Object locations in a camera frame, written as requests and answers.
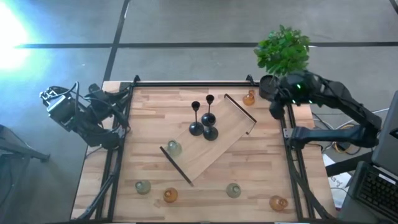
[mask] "wooden table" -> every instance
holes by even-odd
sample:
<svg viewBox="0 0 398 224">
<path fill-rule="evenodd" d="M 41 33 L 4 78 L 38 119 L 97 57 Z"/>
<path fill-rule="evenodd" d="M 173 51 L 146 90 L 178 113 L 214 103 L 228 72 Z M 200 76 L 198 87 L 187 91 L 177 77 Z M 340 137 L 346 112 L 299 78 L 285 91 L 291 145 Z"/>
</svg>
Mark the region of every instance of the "wooden table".
<svg viewBox="0 0 398 224">
<path fill-rule="evenodd" d="M 115 92 L 119 86 L 120 82 L 104 82 L 103 90 Z M 256 102 L 245 106 L 242 97 L 251 89 L 256 92 Z M 135 87 L 129 117 L 132 131 L 124 147 L 114 222 L 297 221 L 280 122 L 272 118 L 268 110 L 270 103 L 260 98 L 257 91 L 249 87 Z M 159 146 L 178 136 L 195 119 L 192 101 L 206 105 L 206 95 L 212 94 L 217 104 L 225 93 L 250 113 L 257 124 L 250 135 L 242 136 L 200 174 L 191 187 Z M 198 114 L 203 114 L 202 110 L 206 108 L 202 107 Z M 297 126 L 314 127 L 309 106 L 294 107 L 294 114 Z M 110 127 L 111 121 L 106 121 L 105 126 Z M 312 192 L 335 216 L 319 147 L 307 146 L 302 152 Z M 81 215 L 98 193 L 105 157 L 106 151 L 100 150 L 85 160 L 72 218 Z M 138 180 L 151 182 L 148 195 L 136 192 L 134 184 Z M 242 188 L 241 196 L 236 199 L 229 198 L 225 192 L 232 182 Z M 163 191 L 168 187 L 178 190 L 174 203 L 163 201 Z M 273 211 L 269 206 L 273 195 L 286 198 L 287 209 Z M 306 214 L 302 192 L 300 196 Z"/>
</svg>

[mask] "black plant pot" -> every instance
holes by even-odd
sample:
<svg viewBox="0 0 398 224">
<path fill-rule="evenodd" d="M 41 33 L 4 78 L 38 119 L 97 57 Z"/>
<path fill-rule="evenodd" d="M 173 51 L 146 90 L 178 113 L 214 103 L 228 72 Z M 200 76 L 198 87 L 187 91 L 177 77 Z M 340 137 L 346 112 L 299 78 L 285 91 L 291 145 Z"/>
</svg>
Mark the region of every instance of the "black plant pot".
<svg viewBox="0 0 398 224">
<path fill-rule="evenodd" d="M 279 79 L 272 75 L 264 75 L 260 79 L 259 95 L 261 98 L 271 101 L 274 98 L 276 91 L 276 85 L 278 85 Z"/>
</svg>

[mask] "black metal frame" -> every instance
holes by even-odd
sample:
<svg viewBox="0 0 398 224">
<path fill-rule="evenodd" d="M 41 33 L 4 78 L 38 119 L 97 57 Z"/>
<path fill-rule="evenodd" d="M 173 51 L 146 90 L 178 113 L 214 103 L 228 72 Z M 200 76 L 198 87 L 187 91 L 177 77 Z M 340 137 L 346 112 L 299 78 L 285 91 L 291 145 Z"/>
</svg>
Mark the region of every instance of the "black metal frame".
<svg viewBox="0 0 398 224">
<path fill-rule="evenodd" d="M 134 90 L 135 87 L 170 87 L 170 86 L 192 86 L 192 87 L 209 87 L 209 86 L 247 86 L 247 87 L 258 87 L 259 83 L 255 82 L 252 79 L 251 75 L 248 75 L 246 77 L 246 81 L 242 82 L 139 82 L 141 79 L 136 76 L 133 83 L 132 83 L 132 88 L 131 88 L 131 97 L 132 91 Z M 131 83 L 121 83 L 121 88 L 126 86 L 126 84 L 130 85 Z M 128 107 L 126 108 L 126 115 L 128 116 L 129 110 L 130 110 L 130 105 L 131 101 L 129 102 Z M 290 120 L 290 125 L 293 128 L 295 126 L 295 118 L 294 118 L 294 112 L 292 109 L 291 105 L 288 105 L 287 111 L 289 114 L 289 120 Z M 285 151 L 286 151 L 286 157 L 289 159 L 289 154 L 292 153 L 292 151 L 286 146 L 286 139 L 283 134 L 283 129 L 287 128 L 286 125 L 286 120 L 282 119 L 280 121 L 280 126 L 281 126 L 281 135 L 284 139 L 285 143 Z M 107 153 L 106 157 L 106 162 L 105 162 L 105 167 L 104 167 L 104 172 L 103 172 L 103 177 L 106 177 L 106 180 L 102 180 L 101 184 L 101 190 L 97 197 L 95 198 L 95 201 L 90 205 L 90 208 L 92 211 L 96 210 L 96 215 L 94 219 L 77 219 L 77 220 L 70 220 L 69 222 L 65 223 L 112 223 L 113 222 L 113 213 L 114 213 L 114 206 L 116 203 L 116 194 L 118 190 L 118 182 L 119 182 L 119 173 L 121 169 L 121 161 L 123 158 L 123 150 L 124 150 L 124 142 L 126 140 L 126 136 L 123 138 L 123 142 L 121 144 L 121 150 L 118 152 L 118 156 L 116 158 L 116 163 L 115 163 L 115 168 L 112 171 L 110 171 L 110 165 L 112 161 L 112 156 L 114 152 L 109 151 Z M 307 174 L 305 170 L 305 165 L 304 165 L 304 160 L 301 151 L 297 151 L 297 162 L 298 162 L 298 167 L 299 167 L 299 172 L 300 176 L 302 178 L 301 181 L 304 181 L 305 184 L 308 185 L 308 179 L 307 179 Z M 297 181 L 292 177 L 292 172 L 295 170 L 295 167 L 292 163 L 288 162 L 289 166 L 289 174 L 290 174 L 290 179 L 291 179 L 291 184 L 292 184 L 292 193 L 293 193 L 293 198 L 294 198 L 294 203 L 295 203 L 295 210 L 297 214 L 297 218 L 299 222 L 308 222 L 311 221 L 311 223 L 336 223 L 336 220 L 319 220 L 315 218 L 315 212 L 313 211 L 313 207 L 311 203 L 309 203 L 310 199 L 308 198 L 307 195 L 304 195 L 306 202 L 307 202 L 307 209 L 308 209 L 308 215 L 309 217 L 306 218 L 303 216 L 303 208 L 301 206 L 300 202 L 300 194 L 299 194 L 299 189 L 297 187 L 298 183 Z M 106 218 L 102 217 L 102 210 L 103 210 L 103 200 L 104 196 L 107 192 L 107 190 L 110 188 L 110 186 L 113 185 L 112 191 L 111 191 L 111 196 L 110 196 L 110 203 L 109 203 L 109 208 L 108 208 L 108 216 Z"/>
</svg>

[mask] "keyboard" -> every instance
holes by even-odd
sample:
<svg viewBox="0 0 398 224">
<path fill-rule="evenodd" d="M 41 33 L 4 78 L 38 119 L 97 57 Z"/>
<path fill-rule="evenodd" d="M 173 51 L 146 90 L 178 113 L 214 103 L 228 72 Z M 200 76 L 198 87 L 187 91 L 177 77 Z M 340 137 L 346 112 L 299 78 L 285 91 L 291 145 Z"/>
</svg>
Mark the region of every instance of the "keyboard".
<svg viewBox="0 0 398 224">
<path fill-rule="evenodd" d="M 392 220 L 398 220 L 397 181 L 367 164 L 361 169 L 361 184 L 354 198 Z"/>
</svg>

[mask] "black floor stripe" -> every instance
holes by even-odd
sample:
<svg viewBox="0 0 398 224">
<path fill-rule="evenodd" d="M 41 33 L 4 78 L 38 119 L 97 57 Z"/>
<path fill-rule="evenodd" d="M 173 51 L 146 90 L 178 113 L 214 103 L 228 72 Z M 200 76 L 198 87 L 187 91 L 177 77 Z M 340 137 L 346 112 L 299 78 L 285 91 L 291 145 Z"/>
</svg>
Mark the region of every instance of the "black floor stripe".
<svg viewBox="0 0 398 224">
<path fill-rule="evenodd" d="M 255 42 L 207 43 L 123 43 L 123 44 L 22 44 L 18 49 L 106 49 L 112 48 L 110 62 L 117 49 L 177 49 L 177 48 L 253 48 Z M 312 47 L 397 47 L 398 42 L 313 42 Z"/>
<path fill-rule="evenodd" d="M 130 0 L 124 0 L 122 11 L 120 12 L 119 24 L 118 28 L 116 29 L 116 33 L 114 35 L 113 46 L 111 53 L 109 54 L 108 63 L 106 64 L 105 74 L 103 78 L 104 81 L 109 81 L 111 79 L 112 68 L 114 64 L 114 59 L 116 58 L 116 52 L 118 51 L 118 44 L 120 41 L 120 37 L 122 36 L 123 25 L 125 21 L 125 16 L 127 13 L 127 8 L 129 6 Z"/>
<path fill-rule="evenodd" d="M 394 10 L 396 11 L 396 13 L 398 14 L 398 4 L 396 2 L 396 0 L 390 0 L 392 7 L 394 8 Z"/>
<path fill-rule="evenodd" d="M 17 49 L 95 49 L 111 48 L 113 44 L 21 44 Z"/>
</svg>

